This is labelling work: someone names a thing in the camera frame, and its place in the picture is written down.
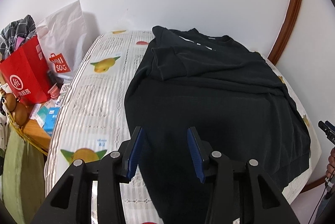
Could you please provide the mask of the person's right hand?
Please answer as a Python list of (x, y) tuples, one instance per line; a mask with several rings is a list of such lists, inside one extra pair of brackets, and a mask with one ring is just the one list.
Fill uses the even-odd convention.
[(328, 157), (328, 165), (326, 167), (326, 177), (331, 178), (335, 170), (335, 149), (332, 148), (330, 156)]

